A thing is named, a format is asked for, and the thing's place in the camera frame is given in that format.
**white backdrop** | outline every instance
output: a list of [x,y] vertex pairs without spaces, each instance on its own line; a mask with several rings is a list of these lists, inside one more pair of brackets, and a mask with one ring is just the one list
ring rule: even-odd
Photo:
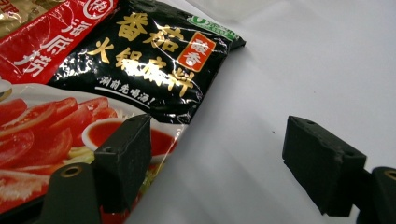
[[366,154],[368,171],[396,167],[396,2],[274,0],[219,23],[247,45],[127,223],[355,223],[356,208],[322,216],[284,165],[286,122],[317,122]]

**brass insert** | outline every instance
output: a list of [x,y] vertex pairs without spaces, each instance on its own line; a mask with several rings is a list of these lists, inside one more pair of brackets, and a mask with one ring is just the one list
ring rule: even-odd
[[61,177],[69,178],[69,177],[76,176],[81,172],[82,172],[81,166],[78,166],[78,165],[70,166],[61,172]]

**food image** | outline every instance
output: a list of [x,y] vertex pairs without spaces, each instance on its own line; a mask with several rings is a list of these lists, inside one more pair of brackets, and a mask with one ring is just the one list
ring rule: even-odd
[[[103,120],[127,118],[109,106],[106,97],[78,102],[75,97],[28,106],[22,98],[0,103],[0,214],[46,193],[50,175],[72,162],[91,163],[93,151],[82,133]],[[173,137],[152,129],[153,156],[173,150]],[[106,135],[92,135],[99,145]]]

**red label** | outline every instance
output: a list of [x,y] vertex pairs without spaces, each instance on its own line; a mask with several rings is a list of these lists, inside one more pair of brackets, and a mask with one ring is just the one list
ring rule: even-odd
[[10,2],[9,0],[0,0],[0,13],[1,12],[6,12],[6,13],[10,13],[10,12],[14,12],[14,13],[18,13],[18,9],[15,8]]
[[200,72],[215,46],[216,43],[203,34],[195,33],[177,61],[194,72]]
[[0,78],[50,81],[68,53],[108,15],[118,0],[69,0],[0,40]]

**sliced tomato image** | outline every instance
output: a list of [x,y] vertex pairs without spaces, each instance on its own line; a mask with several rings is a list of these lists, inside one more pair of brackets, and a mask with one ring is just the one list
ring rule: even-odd
[[29,174],[35,174],[35,175],[52,175],[56,170],[60,169],[63,166],[64,164],[61,162],[52,165],[25,166],[25,167],[14,168],[12,170],[18,172],[25,172]]
[[35,139],[32,148],[21,158],[14,167],[42,166],[61,163],[67,158],[72,147],[73,137],[70,129]]
[[110,118],[117,118],[117,112],[115,109],[111,107],[107,108],[97,108],[93,111],[93,121],[99,119],[110,119]]
[[31,130],[8,135],[0,139],[0,169],[14,165],[32,148],[35,137]]
[[73,147],[83,146],[81,134],[84,129],[92,123],[92,113],[87,106],[82,106],[78,110],[64,117],[63,119],[50,125],[48,133],[59,133],[62,130],[70,129],[73,136]]
[[17,118],[0,126],[0,138],[27,129],[46,127],[54,113],[56,113],[55,103],[32,106]]
[[98,97],[78,104],[78,107],[86,106],[90,111],[98,108],[107,108],[108,99],[107,97]]
[[78,110],[78,103],[74,97],[68,97],[61,101],[57,101],[55,102],[55,106],[56,115],[54,116],[54,120],[60,120]]
[[122,224],[131,215],[127,210],[123,213],[105,213],[101,207],[100,211],[103,224]]
[[26,109],[27,104],[22,99],[0,103],[0,125],[19,117]]
[[0,214],[44,195],[49,175],[0,170]]

